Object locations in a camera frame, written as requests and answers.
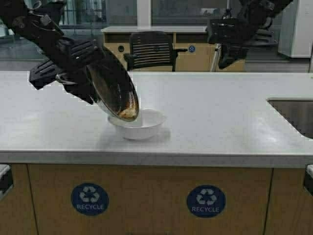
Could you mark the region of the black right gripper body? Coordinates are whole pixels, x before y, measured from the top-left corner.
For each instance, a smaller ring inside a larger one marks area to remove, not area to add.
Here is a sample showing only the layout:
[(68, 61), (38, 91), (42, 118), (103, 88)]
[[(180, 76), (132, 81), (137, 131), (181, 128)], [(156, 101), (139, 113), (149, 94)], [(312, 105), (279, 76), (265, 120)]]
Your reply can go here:
[(237, 18), (210, 19), (207, 26), (208, 43), (217, 44), (217, 67), (225, 69), (247, 57), (251, 48), (278, 45), (274, 33), (263, 23), (251, 23)]

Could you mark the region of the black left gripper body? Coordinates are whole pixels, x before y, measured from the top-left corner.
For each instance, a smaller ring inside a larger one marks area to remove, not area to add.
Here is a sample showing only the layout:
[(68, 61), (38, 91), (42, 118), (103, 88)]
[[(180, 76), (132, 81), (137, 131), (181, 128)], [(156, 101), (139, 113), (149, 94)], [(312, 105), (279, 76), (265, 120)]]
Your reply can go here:
[(29, 82), (37, 89), (54, 82), (59, 73), (74, 74), (92, 62), (104, 58), (104, 48), (96, 40), (61, 38), (39, 45), (47, 59), (35, 66)]

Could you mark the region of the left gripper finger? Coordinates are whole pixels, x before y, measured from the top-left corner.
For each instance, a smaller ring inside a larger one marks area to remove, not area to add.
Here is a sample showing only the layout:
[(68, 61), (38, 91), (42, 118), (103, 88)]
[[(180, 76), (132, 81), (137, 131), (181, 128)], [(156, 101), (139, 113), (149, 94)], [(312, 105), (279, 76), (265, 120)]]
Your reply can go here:
[(67, 93), (70, 93), (88, 104), (94, 103), (95, 89), (90, 83), (75, 84), (75, 85), (63, 85)]

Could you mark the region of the black robot base right edge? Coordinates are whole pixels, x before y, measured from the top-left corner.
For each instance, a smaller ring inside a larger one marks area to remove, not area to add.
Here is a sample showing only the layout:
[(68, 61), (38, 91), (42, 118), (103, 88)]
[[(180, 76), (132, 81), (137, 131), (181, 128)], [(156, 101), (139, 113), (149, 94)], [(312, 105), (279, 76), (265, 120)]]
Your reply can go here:
[(311, 196), (313, 196), (313, 165), (312, 164), (309, 164), (306, 166), (303, 187)]

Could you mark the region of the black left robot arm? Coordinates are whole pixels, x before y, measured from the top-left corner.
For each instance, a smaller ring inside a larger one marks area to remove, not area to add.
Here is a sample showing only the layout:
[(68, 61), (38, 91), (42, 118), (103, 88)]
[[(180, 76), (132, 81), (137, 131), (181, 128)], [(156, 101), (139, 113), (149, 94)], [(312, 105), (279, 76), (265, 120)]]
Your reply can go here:
[(2, 0), (0, 19), (15, 34), (33, 42), (46, 56), (29, 75), (28, 80), (36, 90), (57, 81), (67, 93), (94, 104), (101, 96), (88, 66), (100, 58), (102, 50), (95, 40), (65, 36), (59, 22), (66, 4), (65, 0), (46, 4), (39, 0), (30, 8), (23, 0)]

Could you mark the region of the black robot base left edge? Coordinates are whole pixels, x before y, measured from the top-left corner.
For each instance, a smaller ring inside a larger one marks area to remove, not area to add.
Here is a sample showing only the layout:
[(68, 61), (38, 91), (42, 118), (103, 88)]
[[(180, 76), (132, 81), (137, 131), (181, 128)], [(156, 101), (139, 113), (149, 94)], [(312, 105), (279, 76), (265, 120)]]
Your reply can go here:
[(0, 165), (0, 199), (13, 187), (13, 176), (10, 165)]

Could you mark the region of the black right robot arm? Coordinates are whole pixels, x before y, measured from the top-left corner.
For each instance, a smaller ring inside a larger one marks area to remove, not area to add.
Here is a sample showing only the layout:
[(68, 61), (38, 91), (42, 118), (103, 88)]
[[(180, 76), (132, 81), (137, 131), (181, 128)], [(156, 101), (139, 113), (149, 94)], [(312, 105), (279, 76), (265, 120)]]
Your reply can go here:
[(216, 66), (225, 69), (246, 58), (251, 48), (277, 45), (269, 31), (273, 19), (292, 3), (291, 0), (241, 0), (236, 17), (230, 10), (207, 24), (208, 43), (217, 45)]

